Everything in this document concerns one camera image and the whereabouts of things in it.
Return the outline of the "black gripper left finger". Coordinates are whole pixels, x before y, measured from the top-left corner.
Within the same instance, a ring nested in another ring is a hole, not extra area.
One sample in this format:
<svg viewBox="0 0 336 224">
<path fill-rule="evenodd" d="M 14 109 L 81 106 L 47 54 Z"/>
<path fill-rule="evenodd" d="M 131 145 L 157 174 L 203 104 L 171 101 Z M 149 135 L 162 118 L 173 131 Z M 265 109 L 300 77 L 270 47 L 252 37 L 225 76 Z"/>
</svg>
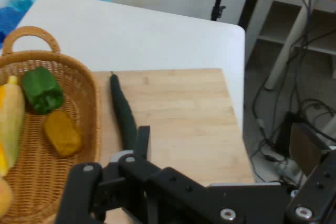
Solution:
<svg viewBox="0 0 336 224">
<path fill-rule="evenodd" d="M 109 210 L 123 209 L 135 223 L 157 223 L 149 214 L 145 182 L 158 168 L 148 162 L 150 127 L 138 129 L 135 150 L 106 167 L 75 165 L 69 173 L 56 215 L 57 223 L 104 223 Z"/>
</svg>

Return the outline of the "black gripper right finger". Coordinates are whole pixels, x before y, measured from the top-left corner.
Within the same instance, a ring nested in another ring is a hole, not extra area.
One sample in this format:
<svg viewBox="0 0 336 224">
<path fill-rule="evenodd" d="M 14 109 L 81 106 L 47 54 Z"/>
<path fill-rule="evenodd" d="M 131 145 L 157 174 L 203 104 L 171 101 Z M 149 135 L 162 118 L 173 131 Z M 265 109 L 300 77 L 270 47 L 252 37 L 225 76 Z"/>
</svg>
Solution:
<svg viewBox="0 0 336 224">
<path fill-rule="evenodd" d="M 289 154 L 307 180 L 286 208 L 290 223 L 335 223 L 335 150 L 303 123 L 292 125 Z"/>
</svg>

